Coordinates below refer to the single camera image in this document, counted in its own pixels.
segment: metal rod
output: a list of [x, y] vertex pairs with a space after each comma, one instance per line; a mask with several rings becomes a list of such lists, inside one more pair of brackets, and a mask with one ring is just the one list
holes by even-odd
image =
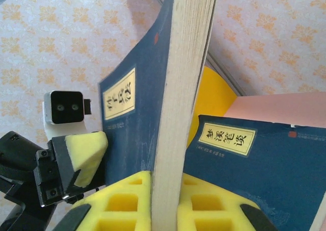
[[[162, 5], [164, 0], [157, 1]], [[235, 78], [221, 63], [218, 62], [216, 58], [214, 58], [209, 49], [207, 52], [206, 61], [209, 63], [211, 68], [213, 68], [225, 80], [225, 82], [230, 86], [230, 88], [234, 91], [237, 96], [246, 96], [246, 93], [240, 87]]]

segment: book title label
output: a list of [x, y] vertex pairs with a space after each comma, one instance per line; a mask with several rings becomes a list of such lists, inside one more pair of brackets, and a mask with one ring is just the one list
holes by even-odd
[[205, 123], [199, 142], [247, 156], [255, 134], [255, 130]]
[[135, 68], [103, 92], [104, 118], [110, 120], [135, 108]]

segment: patterned wallpaper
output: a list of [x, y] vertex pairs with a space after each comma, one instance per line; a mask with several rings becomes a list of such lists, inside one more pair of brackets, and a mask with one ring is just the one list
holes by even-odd
[[[7, 0], [0, 5], [0, 136], [17, 131], [46, 145], [43, 94], [78, 90], [92, 99], [90, 131], [100, 129], [97, 83], [157, 16], [156, 0]], [[218, 0], [211, 50], [247, 94], [326, 91], [326, 0]], [[0, 198], [0, 222], [12, 204]], [[51, 230], [69, 209], [59, 205]]]
[[[89, 131], [101, 129], [98, 82], [154, 22], [156, 0], [7, 0], [0, 5], [0, 136], [13, 130], [45, 147], [42, 99], [77, 90], [92, 100]], [[13, 204], [0, 195], [0, 223]], [[60, 204], [51, 230], [70, 208]]]

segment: pink surface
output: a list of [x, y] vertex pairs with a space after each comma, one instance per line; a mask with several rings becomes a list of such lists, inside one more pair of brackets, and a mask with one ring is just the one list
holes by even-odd
[[224, 116], [326, 127], [326, 92], [238, 97]]

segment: book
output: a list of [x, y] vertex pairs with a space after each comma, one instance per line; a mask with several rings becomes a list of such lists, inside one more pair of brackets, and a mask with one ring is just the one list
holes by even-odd
[[279, 231], [326, 215], [326, 129], [199, 115], [184, 172], [255, 202]]
[[152, 230], [176, 230], [189, 128], [216, 0], [164, 0], [158, 17], [99, 84], [109, 141], [106, 184], [152, 172]]

